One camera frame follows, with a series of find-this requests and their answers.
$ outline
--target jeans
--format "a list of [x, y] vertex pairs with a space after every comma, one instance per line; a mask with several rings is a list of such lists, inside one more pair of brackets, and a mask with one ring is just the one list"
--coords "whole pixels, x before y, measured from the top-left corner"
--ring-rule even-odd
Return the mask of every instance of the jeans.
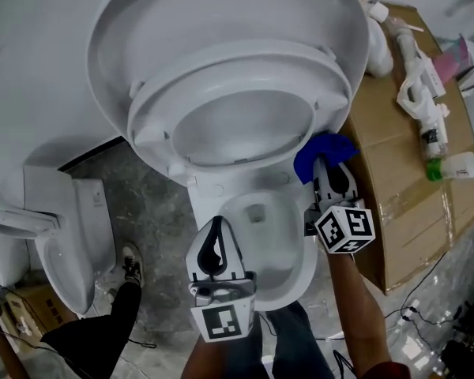
[[[273, 363], [275, 379], [333, 379], [334, 376], [310, 330], [306, 311], [298, 302], [283, 309], [267, 312], [277, 334]], [[261, 364], [260, 317], [254, 315], [253, 329], [248, 337], [228, 344], [227, 379], [267, 379]]]
[[42, 337], [83, 379], [109, 379], [137, 318], [142, 290], [125, 282], [118, 291], [111, 314], [71, 321]]

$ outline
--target gray floor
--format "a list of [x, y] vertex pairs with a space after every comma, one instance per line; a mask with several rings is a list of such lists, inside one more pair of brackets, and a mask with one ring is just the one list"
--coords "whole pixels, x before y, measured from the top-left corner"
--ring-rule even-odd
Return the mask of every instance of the gray floor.
[[[151, 378], [179, 378], [195, 340], [197, 330], [190, 320], [193, 299], [188, 294], [184, 255], [196, 233], [196, 226], [184, 187], [167, 180], [142, 163], [127, 144], [119, 144], [70, 171], [76, 178], [102, 178], [107, 195], [118, 252], [127, 242], [134, 242], [145, 262], [146, 286], [140, 312], [132, 333], [134, 340], [155, 342], [158, 348], [147, 350], [129, 344], [123, 352], [113, 377], [139, 378], [143, 370]], [[108, 313], [107, 293], [122, 282], [118, 265], [97, 284], [95, 309]], [[384, 296], [370, 283], [372, 294], [383, 313], [401, 306], [407, 293], [423, 278]], [[431, 321], [450, 319], [465, 300], [474, 299], [474, 227], [444, 257], [434, 273], [411, 297], [418, 309]], [[337, 337], [340, 323], [333, 297], [327, 260], [319, 253], [318, 269], [306, 294], [300, 299], [306, 308], [313, 332], [319, 337]], [[421, 336], [411, 323], [399, 325], [399, 313], [386, 320], [388, 341], [394, 360], [410, 366], [413, 377], [428, 377], [442, 365], [437, 353], [453, 331], [451, 324], [429, 325], [417, 317]], [[273, 355], [275, 339], [262, 325], [264, 355]], [[347, 354], [344, 341], [319, 342], [330, 367], [338, 376], [334, 349]]]

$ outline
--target brown cardboard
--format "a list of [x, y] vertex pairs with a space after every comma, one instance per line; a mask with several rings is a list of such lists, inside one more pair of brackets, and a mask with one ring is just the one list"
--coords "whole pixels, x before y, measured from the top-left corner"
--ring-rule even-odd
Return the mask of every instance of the brown cardboard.
[[[425, 30], [414, 32], [423, 52], [431, 57], [440, 53], [416, 9], [389, 8], [390, 16]], [[404, 81], [404, 63], [390, 38], [389, 46], [393, 72], [382, 79], [363, 78], [341, 130], [361, 151], [348, 166], [376, 226], [376, 240], [356, 254], [356, 263], [385, 293], [425, 269], [474, 222], [474, 179], [427, 180], [419, 128], [396, 103]], [[474, 151], [474, 136], [460, 91], [455, 81], [445, 87], [446, 94], [437, 102], [450, 109], [446, 118], [449, 154]]]
[[[69, 321], [77, 320], [56, 295], [50, 285], [26, 287], [7, 292], [1, 301], [1, 318], [10, 334], [18, 336], [36, 346], [42, 336]], [[18, 330], [18, 324], [27, 327], [26, 332]], [[32, 350], [25, 342], [17, 341], [22, 352]]]

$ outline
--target green bottle cap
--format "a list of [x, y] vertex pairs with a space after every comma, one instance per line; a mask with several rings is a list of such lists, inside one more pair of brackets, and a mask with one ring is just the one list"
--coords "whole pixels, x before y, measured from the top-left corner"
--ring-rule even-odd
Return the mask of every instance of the green bottle cap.
[[430, 159], [427, 162], [427, 177], [430, 181], [441, 181], [441, 159]]

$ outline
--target white toilet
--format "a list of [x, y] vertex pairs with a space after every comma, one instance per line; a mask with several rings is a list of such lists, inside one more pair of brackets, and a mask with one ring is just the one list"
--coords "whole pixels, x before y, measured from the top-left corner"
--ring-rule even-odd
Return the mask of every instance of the white toilet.
[[51, 286], [75, 313], [88, 311], [95, 278], [115, 266], [100, 180], [23, 166], [0, 185], [0, 234], [35, 240]]
[[312, 280], [314, 191], [293, 160], [342, 127], [368, 41], [358, 0], [104, 0], [98, 13], [96, 102], [149, 166], [187, 187], [199, 228], [228, 220], [258, 274], [258, 311]]

